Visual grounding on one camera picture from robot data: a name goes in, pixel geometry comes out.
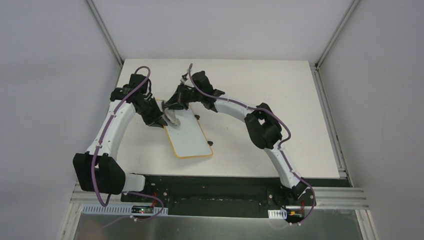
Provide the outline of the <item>silver mesh eraser sponge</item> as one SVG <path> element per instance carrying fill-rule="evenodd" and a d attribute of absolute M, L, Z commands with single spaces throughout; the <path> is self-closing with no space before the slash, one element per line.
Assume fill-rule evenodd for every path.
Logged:
<path fill-rule="evenodd" d="M 175 115 L 175 112 L 172 109 L 165 107 L 165 101 L 161 102 L 161 109 L 163 112 L 163 117 L 166 119 L 166 121 L 173 125 L 179 127 L 181 125 L 180 120 Z"/>

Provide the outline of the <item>yellow framed small whiteboard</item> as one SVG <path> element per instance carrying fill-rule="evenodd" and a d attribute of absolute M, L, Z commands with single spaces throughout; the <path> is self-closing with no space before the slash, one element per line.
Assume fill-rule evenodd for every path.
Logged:
<path fill-rule="evenodd" d="M 164 127 L 174 155 L 178 159 L 206 158 L 213 156 L 213 150 L 191 108 L 175 110 L 180 125 L 167 118 Z"/>

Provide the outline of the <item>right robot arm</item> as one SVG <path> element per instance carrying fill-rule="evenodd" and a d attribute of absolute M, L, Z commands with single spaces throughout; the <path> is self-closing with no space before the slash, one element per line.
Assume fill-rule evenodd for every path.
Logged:
<path fill-rule="evenodd" d="M 282 135 L 288 127 L 272 112 L 266 103 L 249 106 L 230 98 L 224 91 L 216 89 L 210 83 L 204 71 L 182 75 L 180 84 L 170 99 L 163 101 L 161 107 L 165 117 L 174 125 L 179 121 L 176 110 L 187 110 L 190 103 L 202 103 L 207 109 L 216 113 L 226 114 L 242 121 L 247 129 L 251 142 L 264 150 L 273 163 L 281 185 L 285 188 L 284 200 L 290 205 L 296 205 L 304 198 L 308 188 L 305 180 L 295 169 L 287 156 L 283 143 L 291 138 Z"/>

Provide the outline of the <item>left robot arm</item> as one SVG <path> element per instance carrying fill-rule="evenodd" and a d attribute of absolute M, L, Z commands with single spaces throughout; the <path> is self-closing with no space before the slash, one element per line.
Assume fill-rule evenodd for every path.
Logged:
<path fill-rule="evenodd" d="M 149 127 L 167 125 L 156 99 L 146 89 L 132 91 L 129 85 L 115 88 L 110 95 L 108 114 L 92 144 L 73 158 L 74 170 L 83 191 L 118 195 L 133 192 L 140 202 L 152 198 L 153 189 L 143 175 L 125 172 L 117 163 L 126 129 L 136 114 Z"/>

